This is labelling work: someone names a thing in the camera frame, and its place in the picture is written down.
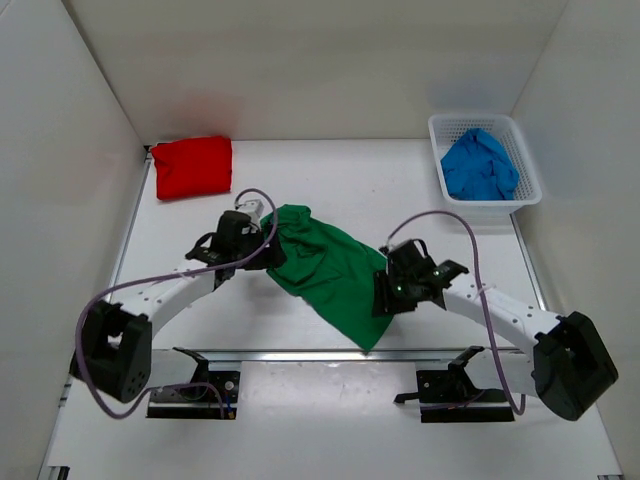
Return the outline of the green t-shirt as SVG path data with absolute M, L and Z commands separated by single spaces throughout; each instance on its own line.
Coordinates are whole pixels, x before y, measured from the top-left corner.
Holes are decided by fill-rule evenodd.
M 307 206 L 285 204 L 277 215 L 276 239 L 286 261 L 268 275 L 360 349 L 373 349 L 393 319 L 372 314 L 374 274 L 385 269 L 383 255 L 313 218 Z

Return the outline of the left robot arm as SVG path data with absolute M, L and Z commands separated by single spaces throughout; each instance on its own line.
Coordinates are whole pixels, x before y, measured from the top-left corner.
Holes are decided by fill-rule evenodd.
M 121 284 L 135 288 L 120 302 L 94 297 L 78 319 L 71 375 L 81 380 L 96 403 L 110 397 L 138 404 L 152 389 L 176 388 L 188 398 L 208 389 L 209 373 L 201 357 L 184 348 L 155 355 L 152 342 L 170 320 L 188 306 L 213 294 L 237 271 L 267 270 L 283 265 L 279 214 L 261 218 L 260 202 L 225 211 L 216 231 L 200 237 L 174 272 Z

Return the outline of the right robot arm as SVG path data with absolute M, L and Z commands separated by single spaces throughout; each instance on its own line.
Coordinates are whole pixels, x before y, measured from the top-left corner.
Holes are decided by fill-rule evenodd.
M 459 408 L 474 401 L 503 402 L 512 393 L 537 398 L 556 416 L 576 421 L 618 380 L 586 315 L 560 315 L 515 300 L 457 262 L 435 263 L 419 239 L 380 251 L 386 265 L 373 275 L 374 315 L 412 312 L 430 302 L 517 349 L 468 347 L 443 368 L 419 370 L 416 392 L 397 395 L 396 403 L 417 399 L 425 410 Z

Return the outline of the folded red t-shirt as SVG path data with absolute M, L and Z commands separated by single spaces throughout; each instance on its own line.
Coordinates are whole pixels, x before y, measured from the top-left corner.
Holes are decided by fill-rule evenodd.
M 176 201 L 231 191 L 232 142 L 224 136 L 158 144 L 150 149 L 156 169 L 156 198 Z

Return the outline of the crumpled blue t-shirt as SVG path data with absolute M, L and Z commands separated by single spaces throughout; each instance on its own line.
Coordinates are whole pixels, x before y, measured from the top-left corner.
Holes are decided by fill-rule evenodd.
M 512 201 L 520 179 L 505 148 L 480 128 L 451 146 L 441 168 L 448 194 L 461 201 Z

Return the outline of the white plastic basket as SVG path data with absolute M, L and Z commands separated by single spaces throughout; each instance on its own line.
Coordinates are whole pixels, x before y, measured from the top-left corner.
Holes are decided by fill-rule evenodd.
M 450 210 L 466 217 L 502 217 L 541 200 L 541 189 L 524 138 L 509 116 L 488 113 L 436 114 L 429 118 L 428 126 L 442 195 Z M 518 172 L 512 199 L 463 200 L 455 198 L 448 188 L 443 159 L 459 139 L 473 129 L 485 132 L 495 144 L 499 144 Z

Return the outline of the aluminium table rail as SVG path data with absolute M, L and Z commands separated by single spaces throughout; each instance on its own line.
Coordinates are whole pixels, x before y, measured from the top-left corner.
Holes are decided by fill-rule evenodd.
M 210 363 L 272 362 L 272 363 L 344 363 L 344 362 L 445 362 L 453 360 L 464 349 L 378 349 L 363 352 L 355 349 L 279 349 L 279 350 L 185 350 L 154 349 L 152 359 L 170 355 L 197 355 Z

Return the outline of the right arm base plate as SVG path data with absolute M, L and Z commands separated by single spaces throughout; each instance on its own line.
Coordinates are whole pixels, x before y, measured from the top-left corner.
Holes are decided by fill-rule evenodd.
M 417 402 L 423 424 L 507 423 L 515 420 L 504 392 L 480 390 L 453 370 L 418 370 L 417 390 L 399 393 L 394 404 Z

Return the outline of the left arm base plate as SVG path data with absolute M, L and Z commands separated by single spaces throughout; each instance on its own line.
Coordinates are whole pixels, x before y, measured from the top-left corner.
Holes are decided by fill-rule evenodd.
M 198 367 L 188 388 L 161 390 L 150 395 L 148 419 L 236 420 L 241 364 L 210 362 Z

